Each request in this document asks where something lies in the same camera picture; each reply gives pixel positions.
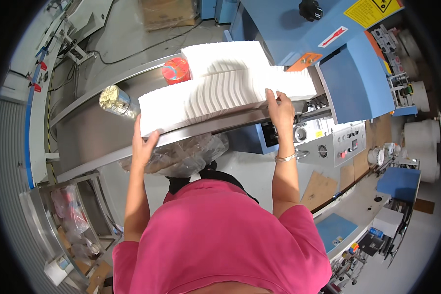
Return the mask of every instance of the sticker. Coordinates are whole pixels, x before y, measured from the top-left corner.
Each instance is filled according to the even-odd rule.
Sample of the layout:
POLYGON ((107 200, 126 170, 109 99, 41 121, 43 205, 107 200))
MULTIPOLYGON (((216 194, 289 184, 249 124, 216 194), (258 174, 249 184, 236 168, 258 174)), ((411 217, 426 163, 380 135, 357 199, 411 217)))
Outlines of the sticker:
POLYGON ((318 44, 318 47, 325 48, 330 45, 333 41, 335 41, 338 37, 341 36, 342 33, 346 32, 348 29, 344 26, 339 27, 335 32, 331 33, 325 40, 318 44))
POLYGON ((359 0, 344 14, 364 28, 369 28, 403 7, 400 0, 359 0))

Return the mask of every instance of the woman's right hand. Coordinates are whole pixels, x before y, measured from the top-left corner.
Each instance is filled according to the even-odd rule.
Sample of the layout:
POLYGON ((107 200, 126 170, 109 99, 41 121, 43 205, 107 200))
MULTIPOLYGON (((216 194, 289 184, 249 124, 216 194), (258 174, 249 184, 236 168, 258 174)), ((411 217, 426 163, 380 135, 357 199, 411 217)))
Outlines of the woman's right hand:
POLYGON ((271 121, 276 126, 279 138, 293 137, 294 106, 291 100, 283 92, 276 91, 278 99, 271 89, 266 89, 266 99, 268 100, 268 112, 271 121))

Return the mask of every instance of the red clip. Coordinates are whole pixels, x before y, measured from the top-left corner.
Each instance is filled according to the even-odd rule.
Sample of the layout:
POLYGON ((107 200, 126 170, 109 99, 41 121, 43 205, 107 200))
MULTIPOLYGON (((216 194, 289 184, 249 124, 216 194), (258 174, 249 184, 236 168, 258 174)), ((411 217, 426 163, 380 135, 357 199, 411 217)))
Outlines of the red clip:
POLYGON ((34 90, 38 93, 41 93, 41 87, 36 83, 34 83, 34 90))

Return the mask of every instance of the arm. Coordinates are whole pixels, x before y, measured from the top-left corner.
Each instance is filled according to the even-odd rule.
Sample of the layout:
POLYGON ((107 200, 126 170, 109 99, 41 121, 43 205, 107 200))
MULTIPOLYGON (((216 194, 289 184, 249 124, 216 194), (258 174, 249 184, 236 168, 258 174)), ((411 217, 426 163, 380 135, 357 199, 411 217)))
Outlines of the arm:
POLYGON ((133 157, 124 214, 124 239, 126 241, 139 242, 150 219, 144 186, 144 168, 158 140, 159 133, 155 131, 150 134, 147 142, 144 142, 141 137, 141 115, 139 114, 134 124, 133 157))
MULTIPOLYGON (((271 121, 276 126, 279 140, 278 158, 288 157, 295 153, 293 143, 294 106, 282 92, 276 92, 278 105, 273 91, 267 89, 268 111, 271 121)), ((299 176, 296 160, 277 162, 273 175, 273 215, 279 218, 284 211, 299 204, 299 176)))

